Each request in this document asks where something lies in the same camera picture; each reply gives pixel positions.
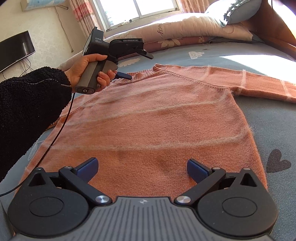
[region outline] black fleece jacket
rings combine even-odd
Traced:
[[[0,83],[0,182],[71,100],[65,73],[43,67]]]

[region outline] human hand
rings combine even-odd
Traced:
[[[72,67],[65,72],[67,75],[69,81],[71,82],[72,86],[72,92],[75,92],[75,86],[78,84],[84,70],[86,69],[89,62],[94,61],[102,61],[107,58],[107,55],[101,55],[101,54],[89,54],[82,56],[79,60],[77,60]],[[103,72],[98,73],[97,82],[100,85],[99,88],[97,88],[96,92],[101,91],[106,88],[111,82],[111,80],[114,79],[115,75],[117,74],[117,71],[111,71],[108,70],[107,74]]]

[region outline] sweater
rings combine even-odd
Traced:
[[[129,73],[93,95],[76,98],[69,119],[41,162],[47,172],[90,157],[89,182],[116,196],[169,196],[195,185],[186,162],[239,172],[250,167],[267,187],[248,123],[233,94],[296,102],[296,87],[267,76],[216,67],[156,64]],[[34,168],[61,128],[68,108],[28,165]]]
[[[65,73],[43,67],[0,83],[0,182],[71,99]]]

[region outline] black tv screen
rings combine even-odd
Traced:
[[[35,49],[28,31],[3,40],[0,42],[0,72],[33,53]]]

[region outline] bed sheet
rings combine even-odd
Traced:
[[[143,56],[119,62],[119,71],[137,72],[150,69],[155,63],[180,66],[216,66],[247,70],[296,83],[296,61],[287,54],[262,43],[213,43],[175,47],[153,53],[154,59]],[[261,98],[238,96],[235,100],[253,129],[254,139],[266,168],[268,190],[279,208],[279,218],[272,236],[276,241],[291,241],[296,236],[296,105]],[[0,184],[0,193],[16,186],[25,166],[46,131],[8,173]],[[13,194],[1,198],[7,210]]]

